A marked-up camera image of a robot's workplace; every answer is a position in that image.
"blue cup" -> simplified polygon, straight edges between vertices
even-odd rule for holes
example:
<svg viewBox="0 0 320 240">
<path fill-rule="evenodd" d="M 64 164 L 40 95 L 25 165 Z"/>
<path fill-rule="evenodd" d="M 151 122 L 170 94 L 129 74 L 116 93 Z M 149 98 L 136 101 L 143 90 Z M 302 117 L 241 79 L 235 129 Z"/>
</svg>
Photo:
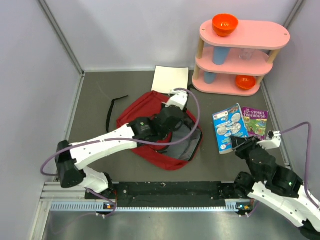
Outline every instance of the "blue cup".
<svg viewBox="0 0 320 240">
<path fill-rule="evenodd" d="M 207 71 L 205 71 L 204 72 L 204 82 L 206 83 L 206 84 L 212 84 L 213 82 L 214 82 L 214 80 L 215 80 L 215 78 L 216 78 L 216 73 L 214 73 L 214 72 L 207 72 Z"/>
<path fill-rule="evenodd" d="M 230 47 L 224 46 L 214 46 L 213 47 L 213 63 L 216 65 L 224 64 L 228 54 L 230 52 Z"/>
</svg>

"backpack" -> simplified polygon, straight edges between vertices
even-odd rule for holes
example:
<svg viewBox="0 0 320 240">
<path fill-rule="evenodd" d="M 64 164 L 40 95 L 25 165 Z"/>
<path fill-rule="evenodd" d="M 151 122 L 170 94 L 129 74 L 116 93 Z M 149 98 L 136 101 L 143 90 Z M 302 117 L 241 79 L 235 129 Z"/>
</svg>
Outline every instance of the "backpack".
<svg viewBox="0 0 320 240">
<path fill-rule="evenodd" d="M 107 132 L 109 130 L 109 123 L 111 118 L 111 112 L 113 109 L 114 101 L 122 99 L 117 98 L 112 100 L 111 107 L 108 113 L 108 119 L 106 121 Z M 152 117 L 160 113 L 163 103 L 166 103 L 169 97 L 156 91 L 150 91 L 138 98 L 132 103 L 116 120 L 116 127 L 120 128 L 124 124 L 130 123 L 138 117 Z M 168 136 L 158 141 L 158 143 L 176 142 L 188 133 L 194 127 L 196 122 L 195 116 L 190 111 L 184 113 L 184 120 L 181 127 L 174 132 L 168 134 Z M 134 149 L 132 152 L 146 159 L 148 162 L 158 166 L 159 168 L 173 171 L 178 170 L 189 163 L 195 156 L 203 138 L 201 128 L 197 126 L 196 131 L 187 140 L 171 145 L 171 146 L 154 146 L 143 145 Z"/>
</svg>

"pink shelf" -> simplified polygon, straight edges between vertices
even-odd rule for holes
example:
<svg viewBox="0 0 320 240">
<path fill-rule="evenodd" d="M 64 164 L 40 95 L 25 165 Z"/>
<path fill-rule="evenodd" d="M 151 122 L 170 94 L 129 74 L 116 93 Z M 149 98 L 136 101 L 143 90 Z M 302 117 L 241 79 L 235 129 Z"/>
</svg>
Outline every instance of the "pink shelf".
<svg viewBox="0 0 320 240">
<path fill-rule="evenodd" d="M 250 90 L 242 90 L 236 86 L 235 75 L 217 74 L 211 84 L 206 84 L 204 71 L 200 70 L 198 79 L 192 78 L 193 86 L 201 92 L 209 94 L 225 94 L 237 96 L 252 96 L 258 92 L 260 85 L 257 84 Z"/>
<path fill-rule="evenodd" d="M 287 45 L 290 34 L 283 26 L 270 21 L 239 20 L 238 27 L 229 36 L 218 36 L 212 20 L 200 27 L 200 36 L 206 43 L 230 48 L 276 50 Z"/>
<path fill-rule="evenodd" d="M 273 63 L 267 63 L 269 56 L 266 53 L 256 50 L 250 60 L 243 60 L 239 58 L 240 51 L 239 48 L 230 49 L 224 64 L 216 65 L 213 63 L 214 48 L 209 46 L 203 49 L 202 58 L 195 58 L 195 62 L 210 73 L 263 76 L 271 71 Z"/>
</svg>

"white notebook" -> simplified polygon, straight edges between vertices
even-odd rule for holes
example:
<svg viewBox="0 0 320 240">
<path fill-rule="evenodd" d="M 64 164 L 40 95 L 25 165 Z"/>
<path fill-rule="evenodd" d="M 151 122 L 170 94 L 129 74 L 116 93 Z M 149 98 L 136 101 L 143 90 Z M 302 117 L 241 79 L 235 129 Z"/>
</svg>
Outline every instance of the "white notebook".
<svg viewBox="0 0 320 240">
<path fill-rule="evenodd" d="M 188 87 L 188 67 L 155 66 L 152 91 L 169 94 L 176 88 Z"/>
</svg>

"book title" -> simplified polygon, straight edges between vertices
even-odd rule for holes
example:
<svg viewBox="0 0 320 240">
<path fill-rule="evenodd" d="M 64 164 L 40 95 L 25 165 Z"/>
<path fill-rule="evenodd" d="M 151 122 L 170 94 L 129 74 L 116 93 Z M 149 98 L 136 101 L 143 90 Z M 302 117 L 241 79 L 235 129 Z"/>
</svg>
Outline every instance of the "book title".
<svg viewBox="0 0 320 240">
<path fill-rule="evenodd" d="M 266 119 L 266 112 L 265 111 L 256 111 L 256 110 L 250 110 L 246 109 L 244 110 L 244 116 L 249 118 L 257 118 L 257 119 Z"/>
</svg>

